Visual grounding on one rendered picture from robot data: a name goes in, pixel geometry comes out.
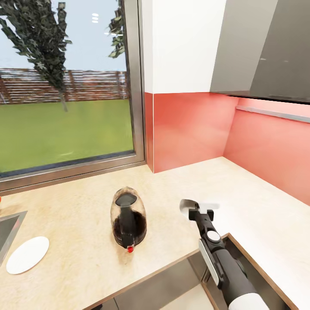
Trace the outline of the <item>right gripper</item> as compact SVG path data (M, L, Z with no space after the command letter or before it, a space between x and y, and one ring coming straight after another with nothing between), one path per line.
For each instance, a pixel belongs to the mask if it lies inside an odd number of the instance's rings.
M189 220L194 221L197 223L197 226L200 221L207 220L213 221L214 220L214 211L212 209L207 210L207 214L200 214L198 211L199 207L198 204L195 204L195 209L189 209Z

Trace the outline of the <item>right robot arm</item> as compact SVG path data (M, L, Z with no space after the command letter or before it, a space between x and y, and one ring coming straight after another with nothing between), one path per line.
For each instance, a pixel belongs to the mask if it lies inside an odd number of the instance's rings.
M212 224L218 203L195 204L189 220L197 223L201 254L229 310L270 310L252 283L241 262L225 249L223 239Z

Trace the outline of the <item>paper coffee filter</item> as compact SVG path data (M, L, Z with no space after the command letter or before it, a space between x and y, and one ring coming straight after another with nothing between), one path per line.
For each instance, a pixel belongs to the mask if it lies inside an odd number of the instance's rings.
M179 210L184 216L189 218L189 209L195 209L195 204L198 204L195 196L183 198L180 201Z

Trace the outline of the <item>electric kettle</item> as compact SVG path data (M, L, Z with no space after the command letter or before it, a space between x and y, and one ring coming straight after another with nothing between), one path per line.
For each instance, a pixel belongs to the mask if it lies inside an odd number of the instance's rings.
M145 207L135 189L125 186L115 193L110 219L116 242L132 253L147 233Z

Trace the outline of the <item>saucer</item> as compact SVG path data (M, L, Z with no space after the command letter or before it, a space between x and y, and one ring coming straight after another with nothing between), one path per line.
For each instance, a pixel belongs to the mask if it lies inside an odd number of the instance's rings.
M7 261L7 272L18 274L29 270L43 258L48 248L49 240L45 236L35 237L25 242Z

